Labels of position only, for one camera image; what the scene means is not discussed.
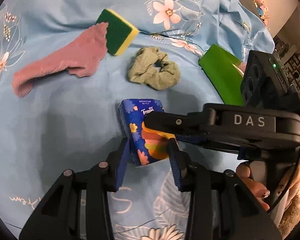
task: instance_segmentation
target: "fingernail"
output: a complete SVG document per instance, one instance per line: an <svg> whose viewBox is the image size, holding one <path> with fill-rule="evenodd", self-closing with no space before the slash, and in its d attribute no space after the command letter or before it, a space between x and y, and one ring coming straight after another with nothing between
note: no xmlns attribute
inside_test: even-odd
<svg viewBox="0 0 300 240"><path fill-rule="evenodd" d="M259 190L258 195L261 198L266 198L266 197L268 197L270 195L270 191L267 190L267 189L261 189L261 190Z"/></svg>

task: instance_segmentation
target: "gray-green scrunchie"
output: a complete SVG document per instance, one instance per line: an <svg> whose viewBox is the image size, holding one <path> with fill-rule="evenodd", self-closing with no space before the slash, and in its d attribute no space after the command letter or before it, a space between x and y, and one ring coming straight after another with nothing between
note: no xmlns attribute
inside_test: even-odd
<svg viewBox="0 0 300 240"><path fill-rule="evenodd" d="M160 71L154 66L157 61L162 67ZM131 82L163 90L179 82L180 70L175 62L169 61L167 53L161 52L158 47L145 47L137 52L128 77Z"/></svg>

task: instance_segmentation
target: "green object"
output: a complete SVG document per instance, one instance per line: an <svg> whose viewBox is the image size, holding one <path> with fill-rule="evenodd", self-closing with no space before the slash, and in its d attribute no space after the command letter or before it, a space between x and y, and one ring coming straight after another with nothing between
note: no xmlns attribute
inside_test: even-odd
<svg viewBox="0 0 300 240"><path fill-rule="evenodd" d="M154 66L156 62L162 68L160 71ZM131 82L163 90L179 82L180 70L177 63L169 61L167 53L161 52L158 47L145 47L138 50L128 70L128 78Z"/></svg>
<svg viewBox="0 0 300 240"><path fill-rule="evenodd" d="M101 22L108 23L107 48L113 56L122 54L139 33L134 25L110 9L104 9L101 12L96 23Z"/></svg>
<svg viewBox="0 0 300 240"><path fill-rule="evenodd" d="M242 76L237 69L240 63L239 59L215 44L199 60L199 65L227 105L244 105L240 92Z"/></svg>

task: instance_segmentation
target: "fabric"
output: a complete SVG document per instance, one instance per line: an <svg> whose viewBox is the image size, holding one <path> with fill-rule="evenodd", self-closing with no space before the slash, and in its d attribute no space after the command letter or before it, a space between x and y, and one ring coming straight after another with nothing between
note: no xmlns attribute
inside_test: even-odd
<svg viewBox="0 0 300 240"><path fill-rule="evenodd" d="M165 0L155 1L165 5ZM161 8L153 4L154 0L5 0L1 5L0 61L5 64L0 71L0 217L17 237L63 170L88 170L117 150L122 138L117 107L123 99L159 99L165 111L174 114L201 111L205 103L222 103L198 65L212 44L239 59L247 56L248 48L268 53L274 49L264 24L238 0L173 0L181 20L175 24L169 18L170 30L162 14L163 22L154 23L159 13L154 7ZM95 24L104 8L144 32L121 56L106 54L97 74L83 79L57 73L34 80L35 89L22 100L16 97L13 74L73 41ZM237 22L246 22L249 33ZM178 84L157 91L129 82L127 69L137 51L149 46L159 47L178 64ZM240 163L236 155L186 143L179 147L215 171L235 169ZM140 240L151 228L163 232L165 226L176 225L175 230L186 230L189 197L174 186L167 159L139 168L128 164L122 187L109 193L108 200L118 240Z"/></svg>
<svg viewBox="0 0 300 240"><path fill-rule="evenodd" d="M90 27L65 47L16 72L12 80L15 94L24 97L31 91L33 79L63 70L77 77L92 76L107 52L107 26L102 22Z"/></svg>
<svg viewBox="0 0 300 240"><path fill-rule="evenodd" d="M279 224L279 231L282 235L282 239L285 239L293 228L300 221L300 185L298 185L298 191L292 198L289 206L284 211L282 219Z"/></svg>
<svg viewBox="0 0 300 240"><path fill-rule="evenodd" d="M158 62L161 70L154 66ZM177 63L169 61L168 55L158 47L141 48L128 71L131 82L149 85L154 89L163 90L174 86L180 80Z"/></svg>

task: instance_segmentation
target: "green plastic board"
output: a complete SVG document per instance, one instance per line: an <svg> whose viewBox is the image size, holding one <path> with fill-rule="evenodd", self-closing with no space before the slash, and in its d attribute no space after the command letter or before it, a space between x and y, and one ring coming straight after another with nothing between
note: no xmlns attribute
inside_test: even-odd
<svg viewBox="0 0 300 240"><path fill-rule="evenodd" d="M244 105L240 92L242 76L234 67L240 63L239 59L215 44L199 60L199 65L227 105Z"/></svg>

